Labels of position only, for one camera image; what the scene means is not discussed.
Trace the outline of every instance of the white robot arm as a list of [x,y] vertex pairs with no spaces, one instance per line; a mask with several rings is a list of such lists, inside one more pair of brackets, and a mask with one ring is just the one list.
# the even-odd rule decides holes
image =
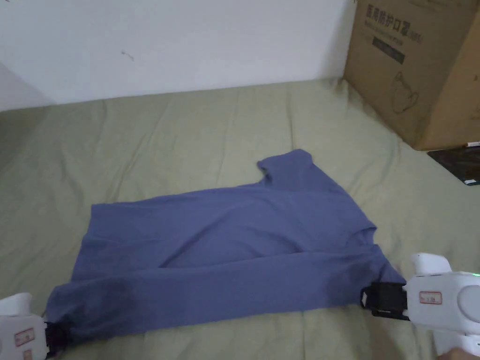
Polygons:
[[412,279],[363,289],[362,307],[374,316],[431,328],[438,355],[461,348],[480,356],[480,275],[452,272],[447,259],[438,255],[419,253],[412,260]]
[[64,349],[68,330],[30,313],[32,296],[0,300],[0,360],[45,360]]

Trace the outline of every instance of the wrinkled fabric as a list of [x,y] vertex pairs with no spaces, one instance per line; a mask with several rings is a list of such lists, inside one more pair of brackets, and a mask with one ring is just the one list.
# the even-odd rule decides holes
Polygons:
[[359,303],[405,282],[351,197],[295,150],[256,184],[92,206],[70,283],[47,316],[74,341]]

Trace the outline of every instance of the human hand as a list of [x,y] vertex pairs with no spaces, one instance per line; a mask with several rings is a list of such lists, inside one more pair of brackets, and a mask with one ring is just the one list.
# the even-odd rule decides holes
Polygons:
[[480,358],[469,354],[462,349],[452,349],[446,354],[443,354],[442,356],[438,357],[438,360],[479,360]]

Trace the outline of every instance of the white wall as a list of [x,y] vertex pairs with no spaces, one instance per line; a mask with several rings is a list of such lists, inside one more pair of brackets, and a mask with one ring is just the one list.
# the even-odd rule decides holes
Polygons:
[[0,0],[0,110],[341,76],[354,7]]

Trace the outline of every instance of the cardboard box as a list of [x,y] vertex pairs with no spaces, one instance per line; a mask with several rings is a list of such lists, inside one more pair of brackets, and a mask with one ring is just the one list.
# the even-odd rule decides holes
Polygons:
[[359,0],[345,78],[413,148],[480,141],[478,0]]

